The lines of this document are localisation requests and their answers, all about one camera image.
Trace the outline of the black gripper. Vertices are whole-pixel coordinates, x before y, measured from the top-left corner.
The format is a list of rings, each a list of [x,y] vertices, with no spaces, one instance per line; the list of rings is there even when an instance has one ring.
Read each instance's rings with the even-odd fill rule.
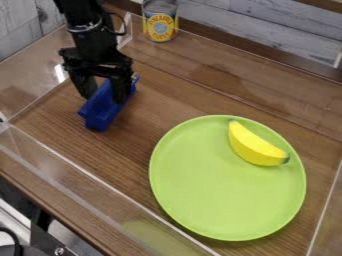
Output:
[[[103,27],[69,27],[75,46],[62,48],[65,69],[81,96],[90,99],[98,90],[95,76],[110,79],[117,104],[129,97],[133,82],[133,59],[118,50],[117,34]]]

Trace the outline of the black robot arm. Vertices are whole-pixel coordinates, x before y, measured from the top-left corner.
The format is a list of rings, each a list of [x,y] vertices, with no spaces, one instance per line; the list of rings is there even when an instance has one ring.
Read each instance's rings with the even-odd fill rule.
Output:
[[[54,0],[65,15],[75,46],[62,48],[63,67],[81,96],[90,99],[98,90],[97,77],[110,80],[117,104],[129,98],[133,84],[133,59],[118,49],[118,37],[111,16],[99,0]]]

